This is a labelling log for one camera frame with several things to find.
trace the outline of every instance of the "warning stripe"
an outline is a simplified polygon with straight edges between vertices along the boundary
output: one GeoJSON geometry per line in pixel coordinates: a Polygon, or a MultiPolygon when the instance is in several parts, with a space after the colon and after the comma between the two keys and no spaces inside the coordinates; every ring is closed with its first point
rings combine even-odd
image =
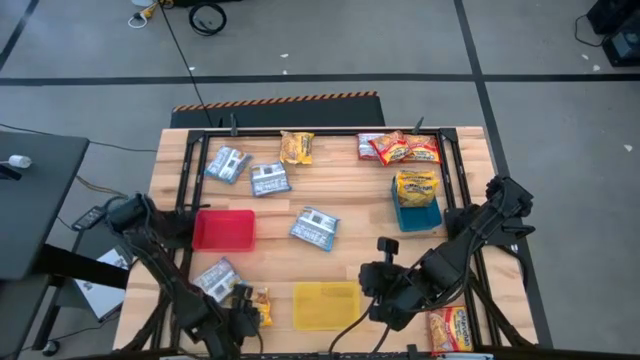
{"type": "Polygon", "coordinates": [[[325,100],[325,99],[344,99],[348,97],[364,97],[364,96],[377,96],[377,95],[378,95],[377,91],[359,91],[359,92],[337,93],[337,94],[301,95],[301,96],[258,99],[258,100],[226,101],[226,102],[206,104],[204,107],[202,105],[179,105],[173,108],[173,112],[202,110],[205,108],[217,109],[217,108],[234,107],[234,106],[282,104],[285,102],[300,102],[300,101],[325,100]]]}

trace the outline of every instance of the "food packet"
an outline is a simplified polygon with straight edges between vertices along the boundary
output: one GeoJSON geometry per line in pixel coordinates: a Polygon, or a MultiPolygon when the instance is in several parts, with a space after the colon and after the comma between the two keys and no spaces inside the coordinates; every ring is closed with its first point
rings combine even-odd
{"type": "Polygon", "coordinates": [[[253,288],[251,300],[253,301],[253,307],[258,309],[258,312],[260,312],[260,326],[272,326],[273,320],[271,320],[271,302],[269,301],[269,288],[253,288]]]}
{"type": "Polygon", "coordinates": [[[221,304],[231,294],[233,287],[241,282],[242,279],[225,257],[193,280],[194,285],[221,304]]]}
{"type": "Polygon", "coordinates": [[[227,184],[235,184],[238,176],[252,158],[253,156],[249,154],[223,145],[204,173],[227,184]]]}
{"type": "Polygon", "coordinates": [[[431,204],[439,181],[433,171],[401,170],[396,174],[396,192],[401,207],[425,207],[431,204]]]}
{"type": "Polygon", "coordinates": [[[431,349],[434,353],[473,351],[471,330],[464,306],[448,306],[429,312],[431,349]]]}
{"type": "Polygon", "coordinates": [[[312,133],[290,133],[280,131],[282,143],[280,145],[280,161],[289,164],[311,164],[312,133]]]}
{"type": "Polygon", "coordinates": [[[371,144],[369,144],[369,140],[379,138],[380,136],[384,136],[384,134],[383,133],[358,134],[358,157],[361,160],[377,160],[378,159],[378,154],[373,149],[371,144]]]}
{"type": "Polygon", "coordinates": [[[378,155],[378,159],[384,166],[402,160],[411,152],[409,145],[404,140],[404,134],[400,130],[371,139],[369,144],[371,144],[378,155]]]}
{"type": "Polygon", "coordinates": [[[305,206],[289,233],[297,238],[331,251],[339,219],[305,206]]]}
{"type": "Polygon", "coordinates": [[[403,159],[407,161],[432,161],[440,163],[440,154],[435,136],[405,135],[411,153],[403,159]]]}
{"type": "Polygon", "coordinates": [[[249,174],[253,196],[264,196],[291,191],[284,165],[278,161],[273,164],[254,165],[249,174]]]}

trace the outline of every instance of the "yellow bin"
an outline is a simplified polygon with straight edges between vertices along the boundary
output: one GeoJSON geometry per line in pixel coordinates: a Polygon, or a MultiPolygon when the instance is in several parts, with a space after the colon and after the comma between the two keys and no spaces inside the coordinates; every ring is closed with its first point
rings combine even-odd
{"type": "Polygon", "coordinates": [[[355,282],[297,283],[293,289],[296,330],[344,330],[360,317],[360,286],[355,282]]]}

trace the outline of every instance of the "wooden tabletop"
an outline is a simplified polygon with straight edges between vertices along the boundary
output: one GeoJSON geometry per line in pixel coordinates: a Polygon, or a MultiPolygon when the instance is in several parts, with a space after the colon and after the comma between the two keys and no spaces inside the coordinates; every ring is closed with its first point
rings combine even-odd
{"type": "MultiPolygon", "coordinates": [[[[472,201],[482,204],[486,183],[494,171],[489,148],[481,127],[457,128],[469,191],[472,201]]],[[[184,158],[188,130],[164,130],[158,148],[156,165],[151,179],[150,195],[160,210],[175,207],[180,171],[184,158]]],[[[279,137],[222,137],[209,144],[207,163],[213,160],[221,145],[250,153],[251,164],[272,163],[278,160],[279,137]]],[[[449,167],[453,172],[453,156],[445,146],[449,167]]],[[[199,144],[194,151],[192,169],[196,169],[199,144]]],[[[236,184],[228,185],[206,178],[201,204],[213,209],[251,209],[256,213],[256,247],[250,253],[200,253],[193,256],[190,279],[203,273],[222,256],[231,261],[243,280],[253,286],[270,290],[271,316],[274,325],[261,328],[266,353],[327,351],[337,331],[297,331],[293,327],[293,287],[297,282],[357,281],[360,265],[382,260],[376,250],[379,236],[400,241],[395,262],[412,264],[429,248],[446,240],[444,226],[430,231],[403,233],[400,231],[391,200],[391,179],[400,169],[433,170],[441,175],[440,167],[430,163],[402,163],[382,167],[376,161],[358,160],[355,136],[316,136],[313,140],[312,165],[287,165],[293,191],[265,198],[251,195],[248,171],[236,184]],[[341,219],[331,252],[325,252],[288,235],[299,211],[312,206],[341,219]]],[[[191,199],[195,175],[191,171],[186,199],[191,199]]],[[[457,177],[452,176],[456,204],[462,199],[457,177]]],[[[446,208],[443,187],[437,190],[441,210],[446,208]]],[[[510,256],[486,247],[483,249],[493,298],[507,318],[529,341],[535,342],[535,330],[527,302],[518,263],[510,256]]],[[[158,299],[158,285],[141,265],[131,271],[114,349],[128,343],[142,327],[158,299]]],[[[370,298],[361,297],[364,310],[370,298]]],[[[462,297],[457,303],[463,303],[462,297]]],[[[478,317],[482,338],[488,343],[486,317],[479,300],[478,317]]],[[[335,348],[338,352],[369,352],[379,340],[384,325],[365,320],[342,338],[335,348]]],[[[165,327],[162,346],[168,346],[169,329],[165,327]]],[[[380,351],[406,351],[414,343],[420,351],[431,349],[425,314],[418,314],[401,332],[391,331],[380,351]]],[[[204,351],[204,344],[193,344],[186,336],[181,346],[192,352],[204,351]]],[[[256,353],[258,341],[247,338],[244,353],[256,353]]]]}

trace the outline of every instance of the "gray floor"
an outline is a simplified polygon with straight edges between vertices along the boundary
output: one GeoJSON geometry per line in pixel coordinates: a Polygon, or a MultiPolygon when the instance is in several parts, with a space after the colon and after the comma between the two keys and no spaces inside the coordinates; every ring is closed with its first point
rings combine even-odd
{"type": "MultiPolygon", "coordinates": [[[[573,20],[593,3],[465,0],[482,71],[638,72],[612,68],[601,49],[573,39],[573,20]]],[[[0,48],[27,5],[0,0],[0,48]]],[[[451,0],[245,0],[223,6],[228,27],[212,38],[188,28],[184,9],[167,12],[195,75],[471,72],[451,0]]],[[[186,75],[161,14],[133,30],[126,20],[134,11],[129,0],[41,1],[0,79],[186,75]]],[[[581,34],[597,40],[586,22],[581,34]]],[[[633,226],[640,197],[633,185],[640,175],[640,83],[487,88],[512,175],[536,196],[528,222],[538,230],[529,242],[554,345],[640,353],[640,286],[634,278],[640,245],[633,226]]],[[[200,86],[206,102],[358,90],[380,93],[390,125],[412,124],[420,116],[430,125],[485,124],[476,87],[467,82],[200,86]]],[[[0,86],[0,122],[153,148],[171,108],[195,103],[190,85],[0,86]]],[[[122,192],[145,191],[153,162],[150,154],[92,146],[80,174],[122,192]]],[[[72,221],[104,199],[74,184],[61,217],[72,221]]],[[[49,241],[69,246],[72,235],[56,224],[49,241]]],[[[56,357],[110,350],[116,324],[64,339],[56,357]]],[[[69,310],[53,334],[96,325],[87,313],[69,310]]],[[[22,358],[41,355],[25,351],[22,358]]]]}

